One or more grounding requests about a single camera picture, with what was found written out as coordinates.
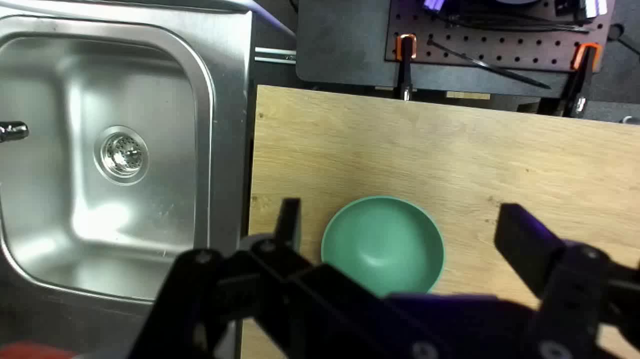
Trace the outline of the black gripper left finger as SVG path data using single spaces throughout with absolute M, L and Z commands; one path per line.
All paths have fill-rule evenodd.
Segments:
M 329 285 L 343 285 L 350 299 L 364 289 L 294 251 L 301 217 L 303 203 L 288 197 L 275 231 L 249 249 L 231 257 L 214 249 L 181 253 L 130 359 L 221 359 L 228 329 L 245 319 L 255 319 L 288 359 L 371 357 L 371 335 Z

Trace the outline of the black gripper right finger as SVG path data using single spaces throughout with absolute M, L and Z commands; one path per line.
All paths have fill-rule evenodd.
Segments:
M 561 239 L 521 203 L 503 203 L 494 245 L 540 299 L 525 345 L 537 359 L 615 359 L 598 345 L 612 325 L 640 347 L 640 269 L 602 249 Z

